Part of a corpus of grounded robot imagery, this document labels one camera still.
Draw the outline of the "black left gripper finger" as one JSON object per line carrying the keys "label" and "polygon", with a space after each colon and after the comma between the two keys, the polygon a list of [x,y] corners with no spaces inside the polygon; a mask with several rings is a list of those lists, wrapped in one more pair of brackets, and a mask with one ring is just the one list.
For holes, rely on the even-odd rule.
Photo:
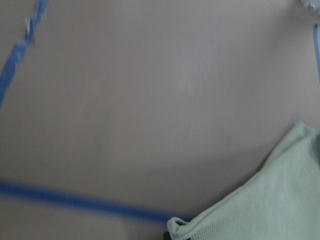
{"label": "black left gripper finger", "polygon": [[168,231],[163,233],[163,240],[170,240],[170,233]]}

